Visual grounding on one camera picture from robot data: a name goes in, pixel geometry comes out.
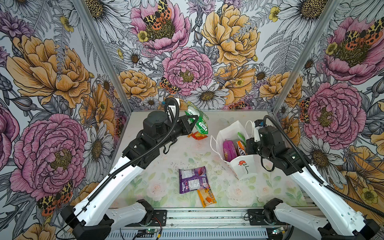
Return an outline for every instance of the nutrition label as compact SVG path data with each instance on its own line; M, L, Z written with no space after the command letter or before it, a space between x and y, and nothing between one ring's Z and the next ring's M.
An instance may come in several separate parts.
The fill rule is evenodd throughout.
M181 178L184 179L184 178L188 178L188 177L192 177L194 174L192 172L192 169L189 169L189 170L181 170Z
M190 191L199 189L200 188L200 180L198 180L198 179L189 180L188 181L188 186L189 186L189 190Z

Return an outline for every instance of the small orange wrapper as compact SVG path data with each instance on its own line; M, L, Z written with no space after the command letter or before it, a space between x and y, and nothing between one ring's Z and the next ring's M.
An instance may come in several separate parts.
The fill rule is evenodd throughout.
M197 190L197 193L199 194L200 201L203 204L203 207L216 203L216 199L211 191L211 187L200 188Z

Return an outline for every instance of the green item in bag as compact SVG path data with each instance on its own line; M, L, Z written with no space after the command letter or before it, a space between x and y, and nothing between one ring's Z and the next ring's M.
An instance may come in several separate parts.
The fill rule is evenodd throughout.
M209 120L209 117L207 117L207 115L205 115L198 107L196 107L190 101L188 101L187 104L188 104L188 109L185 111L185 114L188 116L198 115L199 119L197 120L195 128L200 134L208 134L207 121Z

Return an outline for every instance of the metal vent grille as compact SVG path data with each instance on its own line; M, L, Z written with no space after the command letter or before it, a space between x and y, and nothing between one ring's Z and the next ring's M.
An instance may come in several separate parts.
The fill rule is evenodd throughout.
M121 230L125 240L132 240L136 235L137 230ZM162 240L221 240L221 239L255 239L255 238L268 238L265 228L218 228L218 229L164 229L161 234ZM151 236L142 236L136 240L149 240L153 239ZM114 231L108 235L106 240L122 240L120 231Z

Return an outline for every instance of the red wire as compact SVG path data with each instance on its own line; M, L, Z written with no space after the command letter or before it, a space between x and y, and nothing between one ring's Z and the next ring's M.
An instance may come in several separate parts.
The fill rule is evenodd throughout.
M160 227L163 228L163 227L161 226L160 221L159 221L156 217L153 217L153 219L155 219L155 220L159 223Z

